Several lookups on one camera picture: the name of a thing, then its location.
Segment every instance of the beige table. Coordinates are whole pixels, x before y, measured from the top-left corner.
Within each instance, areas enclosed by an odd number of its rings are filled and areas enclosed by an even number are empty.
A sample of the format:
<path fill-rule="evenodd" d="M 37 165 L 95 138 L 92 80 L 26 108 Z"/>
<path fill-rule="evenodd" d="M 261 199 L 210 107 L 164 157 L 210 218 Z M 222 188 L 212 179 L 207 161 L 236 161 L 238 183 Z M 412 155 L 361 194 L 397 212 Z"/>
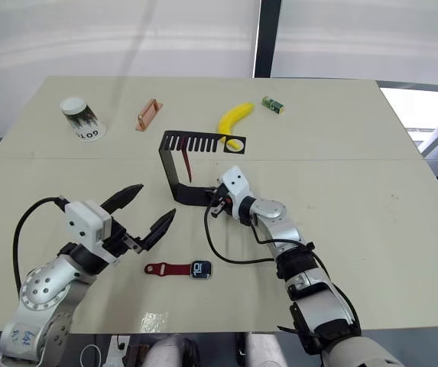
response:
<path fill-rule="evenodd" d="M 98 141 L 73 136 L 58 109 L 83 96 L 108 126 Z M 282 116 L 263 96 L 286 106 Z M 152 97 L 164 104 L 150 128 L 135 116 Z M 51 77 L 0 145 L 0 329 L 17 298 L 11 241 L 21 214 L 44 196 L 99 202 L 143 183 L 115 218 L 145 235 L 162 213 L 177 215 L 151 252 L 129 252 L 89 289 L 76 333 L 276 330 L 290 326 L 290 301 L 273 264 L 229 265 L 206 244 L 203 208 L 172 200 L 157 148 L 166 129 L 213 132 L 242 102 L 256 110 L 237 124 L 246 153 L 190 154 L 193 184 L 210 185 L 237 164 L 258 196 L 280 200 L 316 243 L 334 281 L 366 329 L 438 326 L 438 183 L 375 83 L 354 80 L 219 80 Z M 182 180 L 184 164 L 175 157 Z M 211 219 L 216 247 L 230 258 L 267 256 L 250 230 Z M 21 237 L 21 271 L 49 261 L 70 238 L 63 214 L 40 208 Z M 213 262 L 208 281 L 146 275 L 144 264 Z"/>

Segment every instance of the yellow banana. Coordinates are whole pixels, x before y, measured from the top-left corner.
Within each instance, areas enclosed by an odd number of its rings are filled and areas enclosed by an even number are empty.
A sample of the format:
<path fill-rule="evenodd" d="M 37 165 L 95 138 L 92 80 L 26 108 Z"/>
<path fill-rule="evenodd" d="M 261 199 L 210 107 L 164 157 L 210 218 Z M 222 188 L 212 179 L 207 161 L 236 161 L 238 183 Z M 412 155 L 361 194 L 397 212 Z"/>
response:
<path fill-rule="evenodd" d="M 249 115 L 254 109 L 255 105 L 249 102 L 237 105 L 230 111 L 226 112 L 224 116 L 222 116 L 219 124 L 217 125 L 217 132 L 219 134 L 231 135 L 231 127 L 240 119 L 243 119 L 244 117 Z M 225 142 L 225 138 L 220 139 L 220 141 L 222 143 Z M 241 147 L 237 145 L 233 140 L 227 141 L 227 145 L 237 151 L 241 149 Z"/>

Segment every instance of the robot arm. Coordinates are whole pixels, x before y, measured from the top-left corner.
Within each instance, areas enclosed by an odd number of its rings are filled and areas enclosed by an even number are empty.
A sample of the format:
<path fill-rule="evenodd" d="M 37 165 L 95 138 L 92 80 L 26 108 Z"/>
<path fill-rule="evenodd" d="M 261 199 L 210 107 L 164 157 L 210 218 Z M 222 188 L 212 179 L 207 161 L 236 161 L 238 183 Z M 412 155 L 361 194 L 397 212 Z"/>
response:
<path fill-rule="evenodd" d="M 67 228 L 77 243 L 65 245 L 53 261 L 34 269 L 24 280 L 15 315 L 0 339 L 0 366 L 56 366 L 74 310 L 96 275 L 129 249 L 150 250 L 166 233 L 175 209 L 162 216 L 144 239 L 133 238 L 111 217 L 142 187 L 127 187 L 101 206 L 91 200 L 66 203 Z"/>
<path fill-rule="evenodd" d="M 251 226 L 256 240 L 267 244 L 277 266 L 277 276 L 285 281 L 292 300 L 290 312 L 304 350 L 321 354 L 324 365 L 402 365 L 371 339 L 361 337 L 354 307 L 329 279 L 322 262 L 313 254 L 287 216 L 285 205 L 254 197 L 238 167 L 230 168 L 219 179 L 213 201 L 213 216 L 225 210 L 242 224 Z M 260 241 L 257 226 L 266 237 Z"/>

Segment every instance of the paper cup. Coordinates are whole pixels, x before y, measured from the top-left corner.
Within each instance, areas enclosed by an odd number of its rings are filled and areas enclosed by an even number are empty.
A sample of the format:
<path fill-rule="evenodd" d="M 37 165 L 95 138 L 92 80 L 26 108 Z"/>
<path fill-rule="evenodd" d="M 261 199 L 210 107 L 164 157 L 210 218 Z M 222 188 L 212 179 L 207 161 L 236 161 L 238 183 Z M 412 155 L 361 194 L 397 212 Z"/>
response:
<path fill-rule="evenodd" d="M 82 141 L 95 141 L 106 133 L 106 127 L 80 97 L 70 97 L 60 103 L 60 109 Z"/>

